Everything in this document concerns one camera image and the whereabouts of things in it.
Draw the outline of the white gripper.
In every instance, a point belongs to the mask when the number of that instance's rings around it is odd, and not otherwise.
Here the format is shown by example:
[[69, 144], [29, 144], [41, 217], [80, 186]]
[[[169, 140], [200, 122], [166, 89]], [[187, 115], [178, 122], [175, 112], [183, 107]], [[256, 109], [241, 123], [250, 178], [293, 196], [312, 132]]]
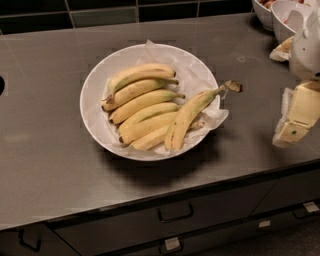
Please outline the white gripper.
[[[291, 44], [290, 72], [302, 80], [320, 80], [320, 8], [315, 7]], [[320, 119], [320, 83], [306, 81], [282, 95], [281, 118], [272, 143], [286, 148], [300, 142]]]

